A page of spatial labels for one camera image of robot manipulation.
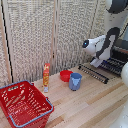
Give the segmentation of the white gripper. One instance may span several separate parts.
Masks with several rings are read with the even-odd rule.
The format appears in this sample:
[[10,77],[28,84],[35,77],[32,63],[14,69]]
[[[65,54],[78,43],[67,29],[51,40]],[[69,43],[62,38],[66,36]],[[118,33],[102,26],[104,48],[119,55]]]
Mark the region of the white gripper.
[[90,64],[94,67],[98,67],[100,64],[102,63],[102,60],[98,59],[98,58],[94,58]]

